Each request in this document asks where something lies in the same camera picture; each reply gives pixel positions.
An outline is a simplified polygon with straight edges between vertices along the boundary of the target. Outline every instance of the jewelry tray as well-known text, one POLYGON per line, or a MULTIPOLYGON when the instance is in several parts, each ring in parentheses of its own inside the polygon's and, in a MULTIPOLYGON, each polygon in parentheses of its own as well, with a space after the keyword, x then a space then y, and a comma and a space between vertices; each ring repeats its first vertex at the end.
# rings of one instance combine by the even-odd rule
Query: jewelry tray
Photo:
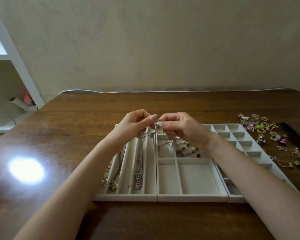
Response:
MULTIPOLYGON (((297 191, 242 125, 202 125, 224 137, 241 152, 297 191)), ((152 132, 154 130, 148 127, 147 133, 152 132)), ((98 182, 99 187, 94 200, 246 203, 244 196, 207 152, 196 150, 195 153, 179 157, 174 145, 172 147, 164 145, 159 148, 159 145, 163 145, 167 139, 161 129, 154 138, 145 137, 143 185, 139 190, 134 187, 134 174, 138 168, 140 139, 134 138, 127 143, 121 151, 120 173, 114 180, 118 182, 116 192, 112 192, 109 188, 111 180, 107 181, 105 187, 98 182)), ((190 147, 186 150, 190 152, 195 150, 190 147)), ((118 172, 118 160, 119 154, 113 158, 108 173, 110 179, 113 179, 118 172)))

